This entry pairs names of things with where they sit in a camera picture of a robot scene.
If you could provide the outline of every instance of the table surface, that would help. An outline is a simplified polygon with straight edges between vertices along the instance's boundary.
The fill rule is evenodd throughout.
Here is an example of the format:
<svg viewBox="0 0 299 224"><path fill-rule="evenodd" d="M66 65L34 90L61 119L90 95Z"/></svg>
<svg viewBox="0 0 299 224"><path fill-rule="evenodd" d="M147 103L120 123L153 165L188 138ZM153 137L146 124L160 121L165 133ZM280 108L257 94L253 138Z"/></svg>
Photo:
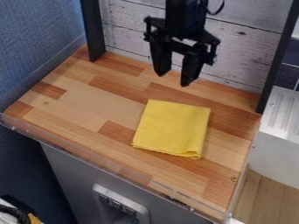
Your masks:
<svg viewBox="0 0 299 224"><path fill-rule="evenodd" d="M131 147L148 99L212 110L201 159ZM178 73L160 78L150 65L111 52L92 63L83 46L4 113L35 127L38 138L219 221L260 122L258 100L208 80L182 88Z"/></svg>

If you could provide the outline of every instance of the black metal frame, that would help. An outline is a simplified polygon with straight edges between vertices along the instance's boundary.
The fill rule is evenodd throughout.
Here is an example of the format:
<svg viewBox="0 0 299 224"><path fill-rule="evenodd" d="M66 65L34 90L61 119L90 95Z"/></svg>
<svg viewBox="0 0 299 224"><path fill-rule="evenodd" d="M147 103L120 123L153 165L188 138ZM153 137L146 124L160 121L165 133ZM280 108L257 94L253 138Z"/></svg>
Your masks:
<svg viewBox="0 0 299 224"><path fill-rule="evenodd" d="M299 16L299 0L294 0L292 6L289 11L289 16L287 18L287 22L284 26L282 37L280 43L277 47L275 58L272 62L272 66L270 68L265 86L261 93L261 98L256 109L256 112L262 114L267 105L268 98L271 94L272 88L275 84L275 80L278 74L279 67L282 63L283 56L287 50L289 40L291 39L294 27L296 25L296 21Z"/></svg>
<svg viewBox="0 0 299 224"><path fill-rule="evenodd" d="M106 51L99 0L80 0L90 61Z"/></svg>

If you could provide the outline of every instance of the yellow cloth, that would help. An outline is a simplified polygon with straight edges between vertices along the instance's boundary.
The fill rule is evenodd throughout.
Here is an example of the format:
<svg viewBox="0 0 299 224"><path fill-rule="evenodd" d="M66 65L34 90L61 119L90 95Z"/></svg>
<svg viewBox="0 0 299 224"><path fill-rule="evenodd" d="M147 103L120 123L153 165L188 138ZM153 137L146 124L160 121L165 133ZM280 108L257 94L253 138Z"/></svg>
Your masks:
<svg viewBox="0 0 299 224"><path fill-rule="evenodd" d="M133 146L175 156L200 158L211 110L149 100Z"/></svg>

